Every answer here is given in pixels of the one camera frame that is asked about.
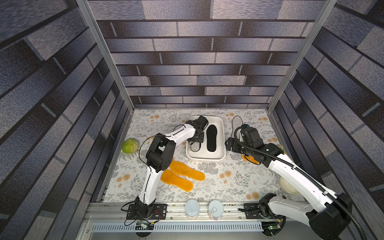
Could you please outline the black foam insole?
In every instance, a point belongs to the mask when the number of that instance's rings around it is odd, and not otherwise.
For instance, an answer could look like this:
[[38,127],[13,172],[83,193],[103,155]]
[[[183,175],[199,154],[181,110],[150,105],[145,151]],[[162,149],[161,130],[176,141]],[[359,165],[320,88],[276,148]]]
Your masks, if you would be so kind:
[[209,152],[215,152],[217,150],[217,134],[218,130],[215,125],[210,125],[207,128],[207,150]]

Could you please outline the grey felt insole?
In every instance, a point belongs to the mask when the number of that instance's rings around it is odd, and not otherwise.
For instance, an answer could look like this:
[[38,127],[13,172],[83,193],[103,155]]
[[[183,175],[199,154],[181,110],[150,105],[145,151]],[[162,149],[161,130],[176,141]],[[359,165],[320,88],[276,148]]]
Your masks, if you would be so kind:
[[241,127],[243,124],[244,124],[243,119],[240,116],[234,116],[233,117],[233,119],[232,119],[232,134],[231,134],[232,138],[237,136],[237,138],[239,140],[242,140],[241,131],[238,130],[237,133],[235,134],[235,130],[236,130],[236,128]]
[[201,143],[199,142],[190,143],[190,148],[193,153],[196,153],[201,149]]

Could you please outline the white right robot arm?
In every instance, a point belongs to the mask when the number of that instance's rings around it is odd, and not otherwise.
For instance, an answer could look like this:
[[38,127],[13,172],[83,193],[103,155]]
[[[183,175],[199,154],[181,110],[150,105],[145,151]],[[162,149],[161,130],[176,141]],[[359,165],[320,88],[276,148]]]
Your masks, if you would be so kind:
[[234,136],[225,142],[228,151],[252,157],[293,186],[307,203],[289,201],[269,193],[259,200],[256,214],[266,219],[288,217],[309,226],[323,240],[335,240],[351,223],[352,199],[337,194],[311,177],[296,165],[275,144],[264,144],[259,132],[243,124],[234,130]]

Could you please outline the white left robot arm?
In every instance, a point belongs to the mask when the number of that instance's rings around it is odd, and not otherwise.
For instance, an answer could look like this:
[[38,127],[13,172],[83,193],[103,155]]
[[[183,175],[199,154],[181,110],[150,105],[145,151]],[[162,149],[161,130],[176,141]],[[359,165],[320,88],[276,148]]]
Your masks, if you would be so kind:
[[163,172],[173,161],[175,148],[181,143],[203,142],[204,129],[209,121],[203,116],[189,120],[169,134],[156,134],[146,153],[147,175],[140,194],[136,197],[136,215],[147,219],[154,211],[156,190]]

